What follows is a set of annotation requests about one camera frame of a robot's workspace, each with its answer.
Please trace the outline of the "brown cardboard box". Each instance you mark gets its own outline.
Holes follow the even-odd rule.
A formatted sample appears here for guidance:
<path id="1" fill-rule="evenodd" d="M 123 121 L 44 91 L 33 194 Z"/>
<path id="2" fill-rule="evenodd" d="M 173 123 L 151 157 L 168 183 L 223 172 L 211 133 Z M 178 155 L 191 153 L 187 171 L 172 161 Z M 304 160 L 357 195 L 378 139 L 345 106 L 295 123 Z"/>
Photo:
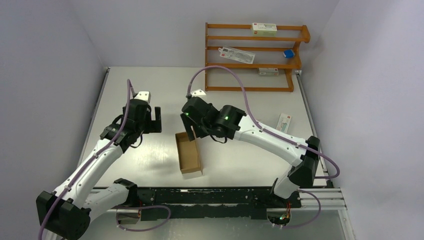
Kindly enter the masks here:
<path id="1" fill-rule="evenodd" d="M 186 132 L 175 134 L 178 154 L 178 163 L 184 178 L 196 178 L 203 175 L 203 165 L 200 157 L 198 144 L 195 140 L 189 140 Z"/>

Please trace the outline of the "orange wooden shelf rack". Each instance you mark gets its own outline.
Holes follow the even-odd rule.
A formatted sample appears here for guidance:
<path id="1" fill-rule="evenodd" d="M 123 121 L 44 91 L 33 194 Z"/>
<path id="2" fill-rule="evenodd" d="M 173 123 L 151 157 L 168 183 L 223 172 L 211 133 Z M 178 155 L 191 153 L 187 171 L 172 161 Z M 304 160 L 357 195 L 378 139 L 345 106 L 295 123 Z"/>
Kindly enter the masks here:
<path id="1" fill-rule="evenodd" d="M 279 75 L 284 74 L 286 87 L 246 87 L 249 92 L 293 92 L 292 73 L 302 67 L 299 56 L 301 43 L 309 43 L 310 32 L 306 25 L 276 25 L 275 37 L 253 36 L 252 24 L 205 24 L 205 57 L 206 67 L 222 66 L 228 69 L 247 69 L 249 72 L 258 68 L 277 68 Z M 253 64 L 246 64 L 220 56 L 218 48 L 231 47 L 255 54 Z M 293 49 L 295 57 L 287 59 L 283 52 Z"/>

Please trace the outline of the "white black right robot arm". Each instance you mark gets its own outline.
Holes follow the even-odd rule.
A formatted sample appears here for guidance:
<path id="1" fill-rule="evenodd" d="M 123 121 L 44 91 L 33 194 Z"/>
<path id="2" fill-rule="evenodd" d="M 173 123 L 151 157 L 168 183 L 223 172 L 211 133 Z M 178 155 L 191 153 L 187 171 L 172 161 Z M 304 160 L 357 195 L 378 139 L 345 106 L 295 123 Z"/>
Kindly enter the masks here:
<path id="1" fill-rule="evenodd" d="M 319 163 L 317 154 L 320 140 L 314 136 L 298 138 L 255 123 L 245 111 L 232 105 L 216 109 L 197 96 L 190 97 L 180 115 L 190 141 L 211 137 L 255 145 L 286 161 L 291 168 L 275 180 L 270 202 L 282 207 L 298 189 L 311 188 Z"/>

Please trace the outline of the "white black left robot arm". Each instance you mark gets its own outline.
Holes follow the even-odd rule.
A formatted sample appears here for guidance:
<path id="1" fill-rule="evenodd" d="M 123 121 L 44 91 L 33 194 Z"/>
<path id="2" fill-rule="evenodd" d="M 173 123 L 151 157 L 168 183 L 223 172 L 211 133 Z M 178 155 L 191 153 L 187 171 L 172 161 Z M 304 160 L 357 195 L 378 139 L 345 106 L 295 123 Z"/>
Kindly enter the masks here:
<path id="1" fill-rule="evenodd" d="M 144 134 L 161 132 L 159 106 L 151 108 L 142 99 L 128 100 L 122 114 L 100 134 L 91 155 L 55 190 L 42 191 L 36 198 L 38 238 L 48 230 L 64 239 L 78 240 L 89 224 L 109 209 L 138 207 L 138 186 L 123 178 L 115 180 L 103 192 L 90 193 L 116 160 L 129 148 L 135 148 L 136 142 L 143 141 Z"/>

